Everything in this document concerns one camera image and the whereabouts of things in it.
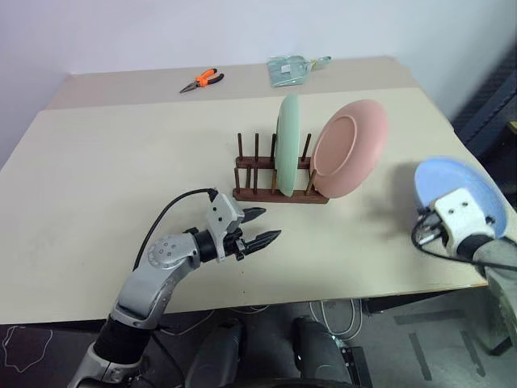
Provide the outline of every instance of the orange plier handle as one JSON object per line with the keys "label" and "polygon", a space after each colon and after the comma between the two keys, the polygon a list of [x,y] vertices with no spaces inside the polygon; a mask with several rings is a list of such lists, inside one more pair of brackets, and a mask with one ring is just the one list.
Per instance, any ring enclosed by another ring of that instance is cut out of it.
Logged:
{"label": "orange plier handle", "polygon": [[223,73],[221,73],[215,78],[208,78],[208,77],[212,77],[215,73],[217,73],[217,69],[208,69],[207,71],[202,73],[199,77],[195,78],[197,85],[199,87],[205,87],[208,85],[212,85],[216,82],[219,82],[221,79],[223,79],[225,77],[225,75]]}

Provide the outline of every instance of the plate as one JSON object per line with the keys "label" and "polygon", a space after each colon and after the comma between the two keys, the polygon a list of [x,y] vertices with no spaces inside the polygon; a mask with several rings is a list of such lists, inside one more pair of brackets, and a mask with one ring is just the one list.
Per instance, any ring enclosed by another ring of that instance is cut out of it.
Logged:
{"label": "plate", "polygon": [[414,173],[415,201],[420,209],[457,188],[469,190],[485,216],[495,219],[493,227],[496,236],[501,238],[508,220],[504,197],[494,181],[471,166],[446,157],[427,159],[418,165]]}
{"label": "plate", "polygon": [[372,172],[387,137],[388,117],[377,101],[361,99],[339,109],[314,147],[314,187],[327,198],[355,190]]}
{"label": "plate", "polygon": [[276,188],[292,196],[298,170],[300,149],[300,109],[297,95],[288,95],[276,122],[275,169]]}

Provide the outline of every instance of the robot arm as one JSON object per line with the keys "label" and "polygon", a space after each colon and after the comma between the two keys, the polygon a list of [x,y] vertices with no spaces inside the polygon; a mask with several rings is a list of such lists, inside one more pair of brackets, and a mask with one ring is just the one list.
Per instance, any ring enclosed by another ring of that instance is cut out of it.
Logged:
{"label": "robot arm", "polygon": [[481,264],[479,271],[498,299],[517,345],[517,244],[508,238],[496,239],[492,228],[496,221],[485,216],[468,190],[460,188],[431,203],[430,212],[415,227],[413,240],[421,247],[441,237],[449,256]]}
{"label": "robot arm", "polygon": [[266,210],[241,210],[233,198],[217,194],[207,212],[208,229],[157,240],[120,290],[98,339],[86,351],[69,388],[97,381],[123,382],[138,373],[141,357],[169,303],[174,287],[201,263],[228,255],[243,259],[269,245],[280,234],[273,230],[255,240],[242,239],[241,223]]}

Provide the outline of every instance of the black cable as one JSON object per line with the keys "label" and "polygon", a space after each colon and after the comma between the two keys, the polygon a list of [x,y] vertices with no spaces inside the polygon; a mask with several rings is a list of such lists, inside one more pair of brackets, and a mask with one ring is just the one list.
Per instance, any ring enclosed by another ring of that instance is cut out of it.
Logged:
{"label": "black cable", "polygon": [[156,387],[156,384],[154,384],[153,382],[151,382],[147,377],[138,376],[138,377],[137,377],[137,381],[138,381],[138,382],[144,382],[145,384],[147,384],[147,385],[148,385],[148,386],[150,386],[151,388],[157,388],[157,387]]}
{"label": "black cable", "polygon": [[432,251],[428,251],[427,249],[424,249],[423,246],[418,243],[416,234],[417,234],[418,229],[420,229],[420,226],[422,226],[422,224],[425,220],[426,220],[426,218],[422,217],[422,219],[417,222],[417,225],[415,225],[413,230],[411,231],[411,242],[413,243],[414,247],[417,248],[419,251],[421,251],[423,253],[427,253],[428,255],[431,255],[434,257],[438,257],[440,259],[456,261],[458,263],[465,263],[465,264],[470,264],[470,265],[480,265],[482,267],[501,268],[501,269],[507,269],[508,271],[517,271],[517,267],[513,266],[513,265],[487,263],[486,261],[473,261],[473,260],[468,260],[468,259],[461,259],[459,257],[441,255],[440,253],[435,253]]}
{"label": "black cable", "polygon": [[176,359],[174,357],[172,357],[172,355],[170,354],[170,352],[167,350],[167,348],[165,347],[165,345],[161,342],[161,340],[156,336],[155,333],[153,333],[151,335],[151,338],[153,338],[154,342],[156,342],[156,345],[158,345],[158,347],[160,348],[160,350],[163,352],[163,354],[165,355],[165,357],[167,358],[167,360],[170,362],[170,364],[174,367],[174,369],[176,370],[176,373],[178,374],[179,376],[179,379],[181,381],[181,387],[184,388],[185,387],[185,376],[183,375],[183,371],[181,370],[181,368],[179,367],[178,365],[178,362],[176,362]]}
{"label": "black cable", "polygon": [[177,202],[181,201],[183,198],[185,198],[186,196],[192,196],[194,194],[200,194],[201,192],[207,192],[209,195],[210,195],[210,200],[213,200],[213,198],[215,197],[215,195],[217,195],[217,190],[214,189],[214,188],[200,188],[198,190],[192,190],[190,192],[184,192],[181,196],[178,196],[176,198],[174,198],[163,210],[162,212],[158,215],[158,218],[154,221],[154,223],[151,225],[151,229],[149,229],[149,232],[147,232],[147,235],[145,236],[144,238],[144,242],[142,243],[142,245],[140,246],[140,250],[138,251],[138,255],[137,255],[137,259],[135,260],[135,264],[133,265],[132,267],[132,270],[134,271],[135,269],[138,268],[138,265],[140,264],[140,260],[141,260],[141,257],[142,255],[144,254],[144,250],[145,250],[145,247],[147,246],[147,243],[149,242],[149,239],[151,238],[151,236],[153,235],[153,232],[154,230],[156,229],[156,227],[158,226],[158,224],[160,223],[160,221],[162,220],[163,216],[165,216],[165,214],[167,213],[167,211],[169,211],[170,208],[172,208]]}

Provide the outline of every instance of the cable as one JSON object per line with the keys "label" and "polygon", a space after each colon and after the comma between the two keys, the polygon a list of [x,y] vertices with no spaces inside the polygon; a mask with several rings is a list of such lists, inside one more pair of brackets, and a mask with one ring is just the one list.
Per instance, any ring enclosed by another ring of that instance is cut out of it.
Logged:
{"label": "cable", "polygon": [[499,264],[499,263],[487,263],[486,261],[472,261],[469,259],[461,259],[459,257],[451,257],[446,255],[441,255],[440,253],[435,253],[433,251],[428,251],[427,249],[423,248],[423,245],[420,245],[417,241],[417,231],[420,229],[420,226],[422,226],[422,223],[426,220],[425,217],[418,220],[417,224],[414,226],[413,230],[411,231],[411,242],[413,243],[414,247],[417,248],[419,251],[423,253],[427,253],[428,255],[438,257],[440,259],[445,259],[449,261],[456,261],[458,263],[465,263],[470,265],[481,265],[484,267],[492,267],[492,268],[501,268],[501,269],[507,269],[509,271],[517,271],[517,267],[513,265],[506,265],[506,264]]}
{"label": "cable", "polygon": [[21,326],[11,326],[7,329],[7,333],[6,333],[6,337],[3,339],[2,341],[2,349],[3,349],[3,352],[4,352],[4,358],[3,358],[3,366],[5,366],[6,368],[9,367],[9,368],[14,368],[16,369],[16,372],[18,373],[23,373],[25,372],[27,369],[29,369],[30,367],[32,367],[33,365],[36,365],[38,362],[42,361],[45,357],[45,352],[47,352],[47,347],[48,347],[48,344],[50,344],[50,340],[52,339],[52,337],[54,336],[54,331],[50,331],[50,336],[49,338],[47,339],[47,342],[43,348],[43,353],[41,354],[41,357],[38,358],[36,361],[32,362],[31,364],[27,365],[25,368],[23,369],[19,369],[17,365],[9,365],[7,364],[7,345],[9,344],[9,341],[11,340],[11,337],[13,336],[13,333],[15,332],[16,330],[16,327],[21,327]]}
{"label": "cable", "polygon": [[325,323],[325,326],[329,330],[330,334],[332,335],[345,335],[350,330],[352,330],[352,327],[354,326],[354,320],[355,320],[355,308],[354,308],[354,301],[350,300],[350,306],[352,308],[352,318],[350,320],[350,325],[348,325],[347,329],[345,331],[332,331],[330,329],[330,325],[326,320],[326,314],[325,314],[325,306],[323,305],[323,301],[320,301],[320,307],[322,308],[322,315],[323,315],[323,322]]}
{"label": "cable", "polygon": [[158,347],[163,352],[163,354],[165,355],[167,360],[170,362],[170,364],[175,369],[176,373],[179,376],[179,380],[181,381],[181,387],[184,388],[185,387],[185,376],[183,375],[183,371],[179,367],[178,362],[176,362],[176,359],[174,357],[172,357],[172,355],[169,353],[169,351],[167,350],[165,345],[161,342],[161,340],[156,336],[155,333],[151,334],[151,338],[153,338],[156,345],[158,345]]}
{"label": "cable", "polygon": [[158,215],[158,217],[156,218],[154,223],[151,225],[151,228],[149,229],[149,232],[147,232],[147,235],[145,236],[144,241],[143,241],[142,245],[140,246],[140,250],[138,251],[138,254],[137,254],[137,259],[135,260],[135,264],[132,267],[133,271],[138,268],[138,265],[140,264],[141,257],[144,254],[144,250],[145,250],[145,247],[147,246],[147,243],[149,242],[149,239],[153,235],[154,230],[156,229],[156,227],[158,226],[158,224],[162,220],[163,216],[165,216],[167,211],[169,211],[170,208],[172,208],[176,203],[181,201],[183,198],[185,198],[187,196],[192,196],[194,194],[200,194],[201,192],[207,192],[210,195],[211,199],[212,199],[213,196],[215,196],[217,194],[217,190],[214,189],[214,188],[200,188],[198,190],[192,190],[190,192],[184,192],[181,196],[177,196],[171,202],[169,202],[169,204],[162,210],[162,212]]}
{"label": "cable", "polygon": [[[323,302],[324,301],[320,301],[320,306],[322,308],[323,324],[325,325],[326,330],[331,335],[336,335],[336,336],[340,336],[340,335],[348,333],[352,329],[352,327],[354,325],[354,321],[355,321],[355,307],[354,307],[353,299],[350,300],[351,307],[352,307],[352,319],[351,319],[351,322],[350,322],[350,326],[345,331],[341,331],[341,332],[335,332],[335,331],[332,331],[330,329],[329,323],[326,320],[325,305],[323,304]],[[309,302],[309,308],[310,308],[310,312],[311,312],[314,320],[316,322],[321,323],[319,321],[319,319],[317,318],[316,314],[314,313],[314,308],[313,308],[313,303],[312,302]],[[361,331],[362,327],[363,327],[363,301],[360,299],[359,300],[359,326],[357,327],[357,330],[355,331],[355,333],[353,335],[351,335],[350,337],[347,337],[347,338],[341,338],[341,340],[349,341],[349,340],[355,338],[359,334],[359,332]]]}
{"label": "cable", "polygon": [[359,299],[359,326],[357,327],[357,330],[355,331],[354,334],[352,334],[348,338],[342,338],[342,340],[343,341],[353,340],[361,332],[362,328],[363,328],[363,299]]}
{"label": "cable", "polygon": [[171,336],[180,336],[180,335],[184,335],[184,334],[187,334],[189,331],[191,330],[194,330],[196,327],[198,327],[201,323],[205,322],[205,321],[208,321],[210,319],[210,317],[215,313],[216,311],[215,310],[212,310],[208,313],[208,315],[206,317],[204,317],[203,319],[201,319],[199,322],[195,323],[194,325],[190,326],[188,329],[185,329],[183,331],[180,331],[179,333],[174,333],[173,331],[167,331],[165,329],[171,329],[172,327],[161,327],[160,328],[160,332],[163,333],[163,334],[167,334],[167,335],[171,335]]}
{"label": "cable", "polygon": [[154,384],[153,382],[151,382],[147,377],[144,377],[144,376],[138,376],[136,378],[136,380],[138,382],[144,382],[145,384],[147,384],[148,386],[150,386],[151,388],[157,388],[156,387],[156,384]]}
{"label": "cable", "polygon": [[258,314],[258,313],[262,313],[263,311],[266,311],[268,308],[269,308],[270,305],[265,305],[264,307],[261,307],[261,308],[256,308],[256,307],[253,307],[251,306],[250,308],[253,310],[253,311],[242,311],[242,310],[239,310],[239,309],[234,309],[233,307],[229,307],[228,310],[232,310],[236,313],[239,313],[239,314],[249,314],[249,315],[252,315],[252,314]]}

